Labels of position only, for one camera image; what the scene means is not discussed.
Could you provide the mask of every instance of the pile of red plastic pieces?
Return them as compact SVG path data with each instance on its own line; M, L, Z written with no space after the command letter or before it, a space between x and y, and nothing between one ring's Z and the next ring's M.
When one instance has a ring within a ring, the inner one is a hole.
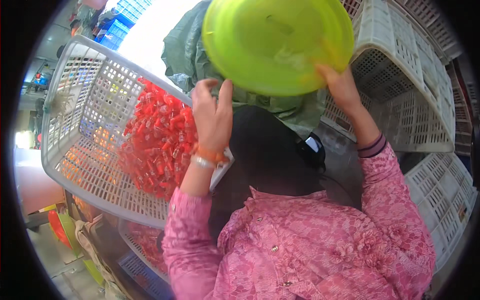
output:
M197 129L192 109L150 81L145 84L118 150L118 164L139 190L170 200L190 164Z
M128 229L133 240L142 247L142 252L147 260L160 272L168 273L163 254L156 246L157 237L163 230L133 222L128 222Z

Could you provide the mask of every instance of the woman's left hand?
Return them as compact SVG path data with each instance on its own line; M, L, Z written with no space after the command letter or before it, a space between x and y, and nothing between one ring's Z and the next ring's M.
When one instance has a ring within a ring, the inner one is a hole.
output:
M231 80L225 80L216 97L210 94L218 84L217 79L204 79L197 83L192 92L193 118L198 132L198 144L214 153L223 153L232 135L232 92Z

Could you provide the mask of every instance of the lime green plastic basin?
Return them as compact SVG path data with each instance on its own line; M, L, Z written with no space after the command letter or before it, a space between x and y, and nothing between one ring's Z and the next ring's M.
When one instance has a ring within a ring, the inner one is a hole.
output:
M269 96L325 87L314 65L343 71L354 44L352 22L338 0L214 0L202 39L224 77Z

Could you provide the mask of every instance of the pink floral blouse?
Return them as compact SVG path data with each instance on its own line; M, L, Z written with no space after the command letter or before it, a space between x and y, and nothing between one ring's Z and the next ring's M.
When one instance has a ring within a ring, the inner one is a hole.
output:
M177 189L164 258L178 299L419 299L435 263L430 234L388 144L360 158L362 211L326 192L252 190L212 244L211 198Z

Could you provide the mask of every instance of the green tarp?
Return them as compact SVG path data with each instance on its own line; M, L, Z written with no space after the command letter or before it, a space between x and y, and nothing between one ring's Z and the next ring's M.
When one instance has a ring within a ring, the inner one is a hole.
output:
M208 59L202 42L202 23L210 2L202 1L188 11L164 39L165 75L186 94L190 94L199 80L217 78L220 83L224 80ZM212 94L217 96L219 87L220 84ZM263 96L234 87L233 107L257 105L265 108L301 137L306 137L318 126L324 112L325 104L319 95L312 92L292 97Z

